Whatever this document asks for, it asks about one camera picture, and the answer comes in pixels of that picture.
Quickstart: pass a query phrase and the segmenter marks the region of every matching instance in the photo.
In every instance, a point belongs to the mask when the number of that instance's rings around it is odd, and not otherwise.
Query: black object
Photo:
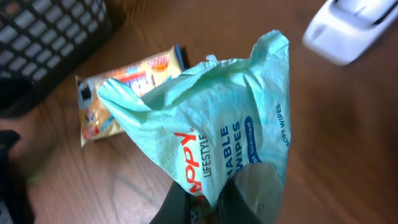
[[[15,131],[0,131],[0,221],[9,221],[11,217],[13,224],[28,224],[33,223],[34,218],[26,191],[25,188],[20,191],[15,184],[7,159],[9,149],[18,140],[19,135]]]
[[[191,223],[189,206],[190,195],[186,193],[178,183],[173,182],[162,207],[150,223]],[[227,181],[223,191],[220,193],[217,207],[219,223],[261,224],[260,219],[258,219],[246,205],[246,202],[232,179]]]
[[[0,117],[28,112],[111,30],[103,0],[1,1]]]

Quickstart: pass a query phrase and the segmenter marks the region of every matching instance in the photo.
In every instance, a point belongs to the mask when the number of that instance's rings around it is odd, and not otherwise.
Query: table top
[[[31,177],[36,223],[148,223],[172,183],[126,134],[80,147],[75,75],[169,49],[191,65],[249,57],[266,32],[290,40],[292,144],[278,223],[397,223],[397,23],[358,61],[337,67],[302,45],[321,0],[136,1],[126,24],[21,119],[10,157]]]

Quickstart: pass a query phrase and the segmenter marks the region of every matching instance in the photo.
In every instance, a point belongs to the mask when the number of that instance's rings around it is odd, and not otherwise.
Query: black plastic basket
[[[0,0],[0,116],[29,111],[111,27],[103,0]]]

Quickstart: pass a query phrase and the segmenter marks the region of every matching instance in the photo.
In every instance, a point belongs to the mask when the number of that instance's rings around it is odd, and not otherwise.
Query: brown wooden surface
[[[169,49],[248,57],[260,35],[290,39],[292,145],[278,223],[398,223],[398,30],[337,67],[301,43],[323,0],[137,1],[127,22],[34,110],[0,121],[36,223],[148,223],[171,179],[125,135],[80,149],[75,75],[88,77]]]

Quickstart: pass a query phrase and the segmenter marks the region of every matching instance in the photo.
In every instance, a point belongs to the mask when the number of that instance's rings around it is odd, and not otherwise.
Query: snack packet
[[[289,41],[274,30],[248,59],[208,60],[142,98],[113,79],[98,96],[145,155],[212,207],[246,164],[268,164],[272,172],[258,178],[281,192],[291,137]],[[264,207],[279,206],[271,202]]]
[[[102,105],[96,91],[108,78],[125,83],[137,96],[181,74],[183,62],[178,45],[140,62],[89,78],[76,77],[81,124],[81,146],[88,140],[123,132],[122,127]]]

